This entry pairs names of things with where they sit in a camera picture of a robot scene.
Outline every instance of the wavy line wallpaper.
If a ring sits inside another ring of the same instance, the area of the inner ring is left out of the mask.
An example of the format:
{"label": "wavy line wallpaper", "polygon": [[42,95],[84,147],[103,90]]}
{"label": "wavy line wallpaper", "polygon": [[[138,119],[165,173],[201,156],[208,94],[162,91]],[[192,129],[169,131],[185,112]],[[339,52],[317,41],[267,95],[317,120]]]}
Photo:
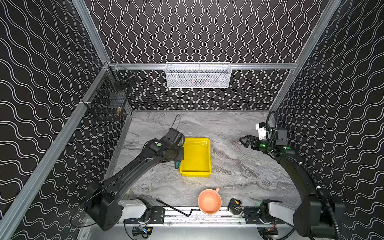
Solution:
{"label": "wavy line wallpaper", "polygon": [[90,182],[102,182],[124,122],[99,122],[84,115],[64,151],[33,200],[12,239],[71,239],[84,221],[77,212]]}
{"label": "wavy line wallpaper", "polygon": [[0,219],[101,69],[69,0],[0,0]]}
{"label": "wavy line wallpaper", "polygon": [[384,239],[383,33],[383,1],[343,0],[279,108],[345,240]]}
{"label": "wavy line wallpaper", "polygon": [[292,63],[327,0],[86,0],[115,63]]}
{"label": "wavy line wallpaper", "polygon": [[139,71],[128,102],[136,110],[269,110],[289,70],[232,71],[228,88],[168,88],[164,71]]}

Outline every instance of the marble surface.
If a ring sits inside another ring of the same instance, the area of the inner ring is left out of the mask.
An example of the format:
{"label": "marble surface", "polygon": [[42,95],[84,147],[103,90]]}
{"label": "marble surface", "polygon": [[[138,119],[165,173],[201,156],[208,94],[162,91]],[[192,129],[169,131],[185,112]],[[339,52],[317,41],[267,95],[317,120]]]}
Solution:
{"label": "marble surface", "polygon": [[267,112],[134,112],[115,173],[140,153],[146,141],[165,135],[177,114],[181,115],[178,130],[186,137],[211,140],[212,174],[208,178],[183,177],[173,162],[161,163],[131,187],[131,198],[156,197],[174,206],[197,206],[201,191],[220,187],[223,206],[231,198],[240,199],[243,206],[258,206],[263,199],[300,204],[285,170],[238,140],[249,134],[257,136],[255,124],[265,121]]}

